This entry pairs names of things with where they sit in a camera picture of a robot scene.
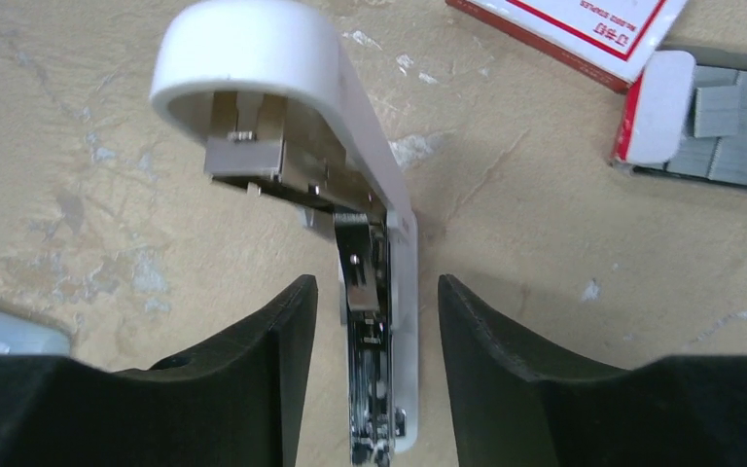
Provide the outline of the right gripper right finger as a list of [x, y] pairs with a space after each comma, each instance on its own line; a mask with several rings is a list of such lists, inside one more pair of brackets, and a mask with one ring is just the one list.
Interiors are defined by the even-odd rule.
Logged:
[[747, 466], [747, 355], [591, 360], [438, 282], [463, 466]]

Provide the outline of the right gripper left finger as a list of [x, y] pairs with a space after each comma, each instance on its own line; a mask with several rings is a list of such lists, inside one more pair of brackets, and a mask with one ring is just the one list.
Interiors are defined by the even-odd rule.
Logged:
[[0, 355], [0, 466], [292, 466], [317, 314], [311, 275], [147, 370]]

